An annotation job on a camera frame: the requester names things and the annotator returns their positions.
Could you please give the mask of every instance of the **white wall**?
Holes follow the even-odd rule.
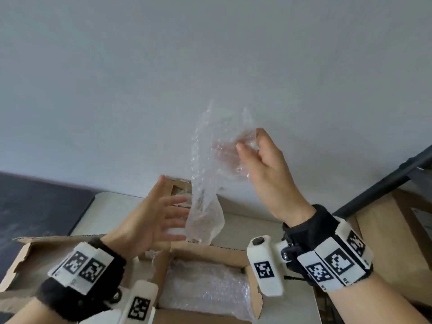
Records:
[[[0,171],[143,196],[214,98],[335,210],[431,144],[432,0],[0,0]],[[260,212],[253,189],[222,193]]]

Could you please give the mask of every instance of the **bubble wrap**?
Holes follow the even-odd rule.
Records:
[[[248,277],[223,264],[172,260],[159,306],[254,321]]]
[[[189,241],[209,245],[225,220],[216,193],[226,179],[245,180],[247,170],[240,162],[236,145],[254,149],[256,126],[249,111],[234,112],[212,104],[199,118],[192,137],[192,206],[186,221]]]

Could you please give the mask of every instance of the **black metal frame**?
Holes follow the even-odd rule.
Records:
[[[372,185],[369,189],[356,196],[345,206],[340,207],[336,212],[333,213],[333,215],[341,218],[348,218],[351,215],[354,215],[360,209],[366,207],[375,200],[378,200],[382,196],[385,196],[387,193],[408,182],[410,180],[408,174],[412,170],[416,168],[425,169],[431,164],[432,146],[424,149],[415,157],[409,158],[406,162],[401,164],[397,170],[388,174],[385,178]]]

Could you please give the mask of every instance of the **table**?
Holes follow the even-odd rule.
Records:
[[[72,235],[107,233],[115,228],[141,200],[138,197],[111,192],[97,194]],[[281,225],[262,219],[225,214],[225,226],[212,244],[245,250],[252,238],[263,234],[277,241],[282,234]],[[282,297],[263,296],[263,310],[257,321],[258,324],[321,324],[311,286],[302,281],[289,280],[285,281],[285,289],[286,292]],[[117,316],[118,314],[107,312],[85,321],[85,324],[111,324],[115,323]]]

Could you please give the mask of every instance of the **torn cardboard edge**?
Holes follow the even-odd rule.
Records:
[[[100,237],[101,235],[76,235],[76,236],[50,236],[50,237],[24,237],[15,239],[17,242],[23,243],[23,247],[21,248],[18,256],[14,260],[12,266],[8,269],[7,275],[3,278],[0,283],[0,292],[2,292],[3,299],[1,300],[3,303],[9,303],[13,305],[16,310],[19,310],[21,306],[25,304],[30,298],[28,295],[23,294],[23,298],[18,298],[18,304],[16,302],[12,302],[9,299],[15,297],[13,294],[18,290],[10,290],[6,291],[16,278],[16,276],[20,272],[20,267],[25,265],[25,261],[28,259],[29,255],[32,253],[32,249],[35,246],[43,246],[43,245],[59,245],[59,244],[72,244],[78,243],[81,241],[88,241],[94,237]],[[163,290],[163,285],[165,283],[166,272],[169,266],[169,261],[173,257],[183,259],[186,261],[205,261],[212,263],[222,263],[227,266],[244,268],[245,273],[248,277],[248,281],[250,284],[250,294],[251,294],[251,308],[255,318],[259,318],[262,306],[263,306],[263,298],[262,295],[258,291],[258,282],[256,281],[256,277],[253,273],[251,265],[249,263],[248,257],[244,250],[236,250],[229,248],[222,248],[216,246],[204,246],[199,245],[192,242],[179,241],[179,242],[159,242],[154,243],[150,250],[158,251],[153,258],[153,266],[155,267],[154,276],[151,281],[158,285],[159,292],[156,298],[156,305],[159,300],[160,294]],[[149,257],[146,254],[142,254],[139,256],[140,260],[149,260]],[[245,323],[239,319],[221,315],[213,315],[213,314],[203,314],[196,313],[191,311],[181,311],[181,310],[173,310],[173,309],[158,309],[156,311],[154,323],[165,323],[164,318],[171,318],[173,320],[172,314],[173,312],[178,312],[180,318],[183,318],[185,323],[186,319],[188,319],[188,323],[198,322],[199,319],[206,319],[208,323],[221,323],[229,321],[230,323]]]

